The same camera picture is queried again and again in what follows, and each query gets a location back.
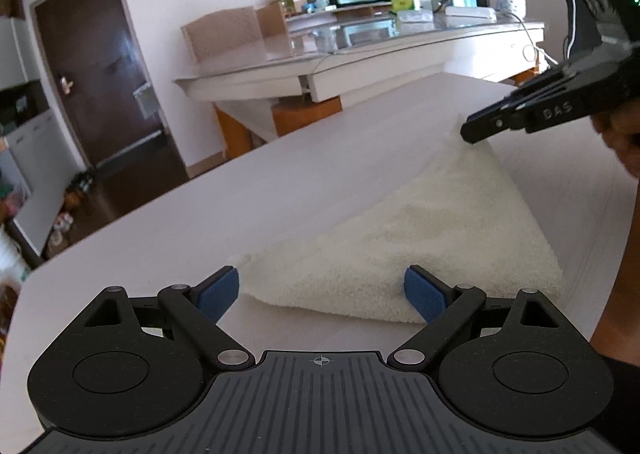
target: metal screw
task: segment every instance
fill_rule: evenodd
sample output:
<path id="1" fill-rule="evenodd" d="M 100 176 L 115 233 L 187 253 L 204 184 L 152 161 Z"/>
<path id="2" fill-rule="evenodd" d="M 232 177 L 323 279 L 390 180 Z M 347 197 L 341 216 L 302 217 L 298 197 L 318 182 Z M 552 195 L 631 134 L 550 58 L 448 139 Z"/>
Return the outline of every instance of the metal screw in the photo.
<path id="1" fill-rule="evenodd" d="M 424 362 L 424 353 L 417 349 L 401 349 L 394 353 L 394 358 L 397 362 L 405 364 L 407 366 L 415 366 Z"/>
<path id="2" fill-rule="evenodd" d="M 228 349 L 218 355 L 218 361 L 225 366 L 239 366 L 249 360 L 249 355 L 246 351 L 240 351 L 239 349 Z"/>

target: towel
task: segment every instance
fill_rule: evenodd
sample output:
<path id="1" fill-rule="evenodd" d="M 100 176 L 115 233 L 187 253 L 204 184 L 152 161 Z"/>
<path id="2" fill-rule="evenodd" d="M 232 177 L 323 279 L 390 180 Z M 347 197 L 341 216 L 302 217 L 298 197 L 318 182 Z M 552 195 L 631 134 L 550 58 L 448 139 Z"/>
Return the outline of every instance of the towel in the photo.
<path id="1" fill-rule="evenodd" d="M 275 306 L 392 322 L 423 322 L 404 297 L 420 265 L 449 286 L 514 297 L 562 289 L 558 260 L 488 142 L 466 144 L 460 124 L 412 182 L 306 240 L 276 243 L 236 264 L 241 293 Z"/>

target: baseboard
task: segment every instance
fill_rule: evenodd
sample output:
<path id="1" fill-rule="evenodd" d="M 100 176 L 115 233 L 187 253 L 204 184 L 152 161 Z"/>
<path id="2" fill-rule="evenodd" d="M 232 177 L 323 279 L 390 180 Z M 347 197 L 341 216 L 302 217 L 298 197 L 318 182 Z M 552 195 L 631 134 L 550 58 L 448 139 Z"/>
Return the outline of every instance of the baseboard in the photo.
<path id="1" fill-rule="evenodd" d="M 187 167 L 187 176 L 189 179 L 193 179 L 201 174 L 207 173 L 208 171 L 215 169 L 219 165 L 222 165 L 226 162 L 225 154 L 220 151 L 215 155 L 211 155 L 204 160 L 199 161 L 198 163 L 194 163 Z"/>

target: white power strip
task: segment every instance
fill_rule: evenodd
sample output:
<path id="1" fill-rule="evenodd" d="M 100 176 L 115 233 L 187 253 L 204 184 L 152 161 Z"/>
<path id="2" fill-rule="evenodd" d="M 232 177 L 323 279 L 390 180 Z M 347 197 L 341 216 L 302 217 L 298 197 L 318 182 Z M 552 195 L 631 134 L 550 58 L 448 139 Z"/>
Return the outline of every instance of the white power strip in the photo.
<path id="1" fill-rule="evenodd" d="M 458 16 L 463 18 L 484 18 L 496 20 L 495 10 L 491 7 L 453 7 L 449 6 L 444 11 L 446 16 Z"/>

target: white desk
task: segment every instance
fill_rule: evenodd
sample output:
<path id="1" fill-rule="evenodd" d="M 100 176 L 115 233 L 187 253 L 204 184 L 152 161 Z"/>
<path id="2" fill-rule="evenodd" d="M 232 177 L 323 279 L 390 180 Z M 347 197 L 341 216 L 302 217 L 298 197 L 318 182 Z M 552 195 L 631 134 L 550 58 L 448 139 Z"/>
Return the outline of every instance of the white desk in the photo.
<path id="1" fill-rule="evenodd" d="M 0 451 L 40 433 L 26 391 L 36 358 L 109 285 L 132 297 L 195 285 L 227 258 L 311 236 L 372 206 L 420 173 L 458 113 L 505 95 L 500 84 L 437 75 L 389 92 L 233 160 L 111 224 L 30 277 L 0 378 Z M 558 255 L 566 314 L 591 336 L 626 244 L 636 182 L 587 120 L 492 139 Z M 221 326 L 259 358 L 265 349 L 380 350 L 419 325 L 367 322 L 240 298 Z"/>
<path id="2" fill-rule="evenodd" d="M 535 43 L 544 24 L 527 21 Z M 536 53 L 513 19 L 437 15 L 433 23 L 395 19 L 308 28 L 211 57 L 176 82 L 191 98 L 216 106 L 266 142 L 278 138 L 271 107 L 308 93 L 340 98 L 343 109 L 434 73 L 498 82 L 535 67 Z M 546 61 L 542 57 L 542 69 Z"/>

